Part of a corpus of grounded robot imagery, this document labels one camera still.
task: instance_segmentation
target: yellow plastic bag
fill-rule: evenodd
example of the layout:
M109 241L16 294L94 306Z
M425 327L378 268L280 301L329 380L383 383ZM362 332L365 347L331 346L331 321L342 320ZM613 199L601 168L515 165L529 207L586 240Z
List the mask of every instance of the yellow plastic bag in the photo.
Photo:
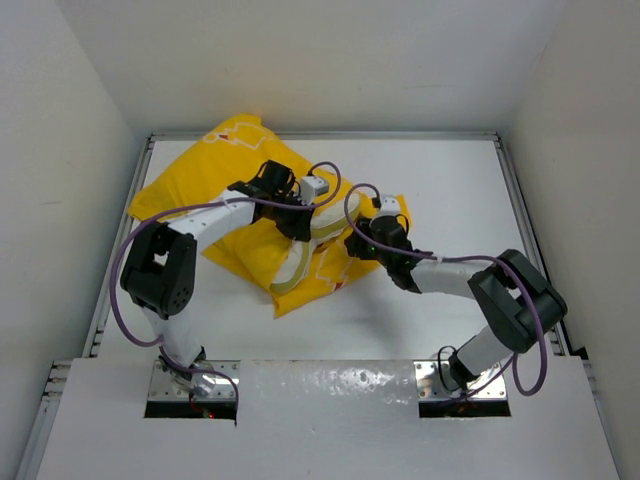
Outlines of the yellow plastic bag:
M205 135L141 190L133 199L129 214L144 220L170 208L208 202L228 185L238 180L249 181L266 160L288 166L296 177L306 175L312 166L264 128L259 117L237 115ZM314 174L329 182L330 192L335 189L334 174L321 169ZM351 186L343 179L332 203L341 202ZM408 216L402 201L401 204ZM371 201L364 195L360 213L375 214ZM272 221L262 219L236 230L204 250L203 255L268 291L273 298L275 315L279 317L357 280L378 266L377 262L347 255L344 240L350 233L351 229L347 228L339 237L320 245L312 256L307 276L291 291L282 294L271 291L270 285L287 258L291 240L284 237Z

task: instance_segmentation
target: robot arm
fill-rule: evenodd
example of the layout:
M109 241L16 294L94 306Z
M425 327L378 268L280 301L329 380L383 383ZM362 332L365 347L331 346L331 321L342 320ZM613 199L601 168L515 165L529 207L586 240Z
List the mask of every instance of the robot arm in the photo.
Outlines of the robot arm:
M378 213L360 218L356 225L366 236L386 246L414 250L407 231L398 221L400 206L394 197L380 199ZM522 296L514 297L516 285L496 265L488 268L472 262L447 262L424 252L429 259L410 257L372 247L355 232L345 241L350 256L377 260L400 288L414 293L440 292L474 299L488 326L457 349L448 360L447 384L466 390L482 372L513 353L527 352L537 341L535 320ZM543 331L548 332L567 313L564 299L540 272L516 250L506 250L499 260L508 265L531 296Z
M183 367L204 350L192 332L185 307L193 295L197 254L238 228L261 218L276 222L288 238L308 241L313 208L289 210L238 199L258 199L293 206L312 205L329 191L326 180L302 177L293 191L293 172L269 160L249 182L230 185L212 203L223 206L197 210L165 223L155 222L134 240L120 284L140 306L154 333L162 336L167 354Z

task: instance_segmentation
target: white panel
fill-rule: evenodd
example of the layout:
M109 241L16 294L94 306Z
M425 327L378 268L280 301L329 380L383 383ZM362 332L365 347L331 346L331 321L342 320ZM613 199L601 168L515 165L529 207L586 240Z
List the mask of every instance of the white panel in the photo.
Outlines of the white panel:
M565 0L57 0L131 125L502 129Z
M52 0L0 7L0 479L81 352L136 150Z
M416 248L448 255L522 248L492 141L291 140L311 162L331 160L344 175L383 192L406 195ZM190 142L157 142L146 183ZM152 338L148 323L120 291L127 323ZM269 296L208 260L197 264L189 304L210 358L397 359L429 357L442 345L462 345L486 325L477 304L442 294L398 289L383 269L273 319ZM128 343L110 317L100 358L146 358L157 349Z
M38 479L616 479L580 359L550 367L512 417L420 420L411 362L242 362L234 428L142 418L149 363L76 360Z
M640 2L571 3L510 141L626 478L640 475Z

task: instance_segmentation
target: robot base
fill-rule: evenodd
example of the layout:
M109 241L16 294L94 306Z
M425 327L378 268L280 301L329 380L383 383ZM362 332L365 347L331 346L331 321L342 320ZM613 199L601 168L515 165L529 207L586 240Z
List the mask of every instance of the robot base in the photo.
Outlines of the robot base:
M200 368L213 368L225 373L239 383L240 362L202 361ZM176 378L166 370L160 360L153 364L145 418L205 418L236 419L236 397L228 380L206 375L207 388L198 389L198 395L190 393L191 388L184 379Z
M490 386L470 396L466 400L456 400L460 394L458 390L450 393L443 387L438 375L437 360L422 360L413 362L416 387L418 389L418 409L420 418L469 418L469 417L510 417L507 389L504 378L500 376ZM441 368L446 373L448 363L441 362ZM500 369L496 364L493 368L483 372L480 377L469 385L469 390L481 387L487 383Z

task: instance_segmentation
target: white wall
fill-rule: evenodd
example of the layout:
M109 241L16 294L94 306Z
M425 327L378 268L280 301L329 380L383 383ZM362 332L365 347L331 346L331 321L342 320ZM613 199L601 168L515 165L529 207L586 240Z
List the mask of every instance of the white wall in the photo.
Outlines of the white wall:
M137 131L502 129L565 0L57 0Z
M1 10L0 479L10 479L51 361L82 351L141 143L52 0Z
M571 3L509 146L615 453L640 478L640 3Z

